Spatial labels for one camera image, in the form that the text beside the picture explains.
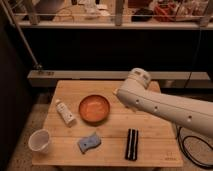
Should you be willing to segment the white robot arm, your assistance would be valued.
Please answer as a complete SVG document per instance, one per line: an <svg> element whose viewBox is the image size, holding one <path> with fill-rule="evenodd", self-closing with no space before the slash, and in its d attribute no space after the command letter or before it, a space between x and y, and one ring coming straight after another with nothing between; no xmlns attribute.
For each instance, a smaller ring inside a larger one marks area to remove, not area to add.
<svg viewBox="0 0 213 171"><path fill-rule="evenodd" d="M117 89L116 97L126 107L213 138L213 102L153 92L148 90L150 82L147 71L133 68Z"/></svg>

